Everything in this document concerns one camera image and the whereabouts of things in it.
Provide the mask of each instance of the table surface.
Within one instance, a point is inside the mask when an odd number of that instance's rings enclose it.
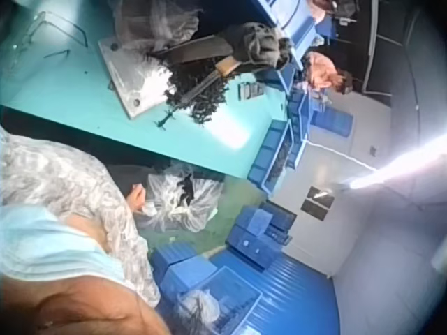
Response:
[[[175,120],[166,124],[166,131],[157,128],[154,121],[164,118],[166,104],[130,120],[116,93],[108,89],[110,76],[98,47],[100,39],[114,33],[107,1],[28,2],[31,5],[20,9],[13,34],[1,46],[6,54],[22,39],[23,27],[44,10],[81,27],[89,47],[50,25],[41,27],[12,71],[8,70],[8,57],[0,61],[2,105],[241,178],[247,177],[272,119],[286,117],[285,95],[276,89],[267,88],[264,96],[240,101],[238,84],[255,80],[243,75],[230,82],[227,103],[204,126],[178,112]],[[67,49],[67,57],[61,54],[44,59]]]

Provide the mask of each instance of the worker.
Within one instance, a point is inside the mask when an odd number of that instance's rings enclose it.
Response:
[[[105,232],[44,207],[0,207],[0,324],[5,335],[169,335],[107,254]]]
[[[307,0],[307,4],[315,24],[323,21],[326,14],[333,13],[337,9],[337,2],[331,0]]]
[[[305,58],[305,77],[310,89],[319,92],[332,87],[342,94],[352,91],[351,74],[335,68],[329,57],[319,52],[308,52]]]

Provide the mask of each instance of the white wall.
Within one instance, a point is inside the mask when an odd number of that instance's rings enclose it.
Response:
[[[312,126],[310,140],[380,166],[388,148],[389,108],[355,93],[333,94],[330,100],[334,108],[354,116],[351,136],[346,139]],[[377,148],[376,158],[369,154],[372,145]],[[341,191],[337,184],[367,171],[334,153],[307,146],[297,170],[287,172],[281,188],[272,198],[273,202],[297,214],[290,231],[293,240],[284,252],[324,274],[336,274],[363,231],[374,198],[374,191]],[[323,222],[300,210],[310,186],[335,192],[334,204]]]
[[[447,209],[421,212],[389,191],[378,199],[334,277],[342,335],[417,334],[445,289],[430,261],[447,234]]]
[[[442,38],[421,13],[409,45],[419,115],[402,48],[388,45],[390,49],[383,50],[396,70],[387,78],[393,94],[390,158],[447,133]],[[421,211],[411,203],[447,201],[446,162],[387,186],[403,197],[382,189],[366,231],[334,276],[342,335],[417,334],[445,288],[446,279],[430,261],[447,235],[447,208],[426,206]]]

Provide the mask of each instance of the clear plastic bag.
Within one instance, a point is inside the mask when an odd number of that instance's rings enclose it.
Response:
[[[126,49],[159,51],[186,42],[198,29],[198,7],[182,0],[121,0],[115,30]]]
[[[195,178],[191,165],[174,163],[162,174],[149,174],[143,215],[135,220],[139,228],[199,232],[215,213],[223,188],[220,181]]]
[[[210,290],[188,292],[178,306],[178,313],[184,319],[190,318],[197,310],[200,311],[200,321],[205,325],[213,323],[221,315],[219,302]]]

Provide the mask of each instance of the blue storage box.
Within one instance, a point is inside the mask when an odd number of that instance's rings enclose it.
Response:
[[[255,206],[244,206],[236,218],[235,224],[254,236],[262,235],[267,229],[273,214]]]
[[[286,162],[286,166],[296,169],[304,151],[303,140],[307,139],[311,117],[314,113],[309,94],[303,91],[293,91],[288,100],[287,112],[291,120],[293,143],[291,152]]]
[[[184,242],[175,242],[155,248],[149,259],[149,262],[154,269],[153,275],[155,282],[159,284],[163,280],[169,266],[196,255],[197,252],[191,245]]]
[[[267,269],[281,253],[282,246],[266,235],[256,237],[238,225],[233,226],[227,243],[241,254]]]
[[[234,271],[222,267],[194,290],[210,291],[219,302],[220,316],[207,325],[206,335],[233,335],[258,304],[262,293]]]
[[[282,209],[272,202],[263,202],[259,207],[273,214],[270,225],[275,226],[283,232],[288,232],[295,222],[296,214]]]
[[[216,270],[216,266],[203,256],[189,258],[168,268],[160,290],[169,301],[175,303],[179,294],[190,291]]]
[[[352,131],[354,117],[340,110],[327,106],[324,112],[314,113],[312,124],[327,131],[348,138]]]
[[[292,89],[293,80],[295,78],[295,72],[296,65],[288,64],[281,71],[264,70],[256,73],[256,79],[270,87],[284,91],[287,95],[289,95]]]
[[[293,141],[290,120],[272,121],[247,179],[271,195],[291,152]]]

